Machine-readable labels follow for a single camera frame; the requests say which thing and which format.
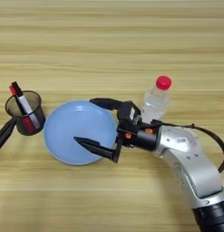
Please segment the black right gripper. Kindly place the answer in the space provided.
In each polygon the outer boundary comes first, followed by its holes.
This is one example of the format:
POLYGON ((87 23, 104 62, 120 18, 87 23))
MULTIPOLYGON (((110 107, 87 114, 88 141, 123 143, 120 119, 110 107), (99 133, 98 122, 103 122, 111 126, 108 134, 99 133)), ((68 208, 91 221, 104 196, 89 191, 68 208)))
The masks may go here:
MULTIPOLYGON (((90 102, 106 110, 119 110, 122 102, 110 98, 94 98, 90 102)), ((98 141, 81 137, 74 140, 82 147, 95 155, 118 162, 122 146, 137 147, 143 150, 154 151, 157 148, 158 129, 152 128, 150 124, 140 123, 132 125, 130 123, 119 123, 117 127, 116 147, 109 149, 102 146, 98 141)))

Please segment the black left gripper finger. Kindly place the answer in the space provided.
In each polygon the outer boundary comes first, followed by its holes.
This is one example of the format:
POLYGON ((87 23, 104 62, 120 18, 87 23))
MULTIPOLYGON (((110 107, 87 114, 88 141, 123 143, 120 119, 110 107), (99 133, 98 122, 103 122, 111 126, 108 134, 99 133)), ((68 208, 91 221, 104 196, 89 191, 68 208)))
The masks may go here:
POLYGON ((14 127, 16 125, 16 122, 17 122, 17 118, 13 117, 0 130, 0 149, 4 146, 4 144, 6 143, 6 141, 9 139, 9 137, 13 133, 14 127))

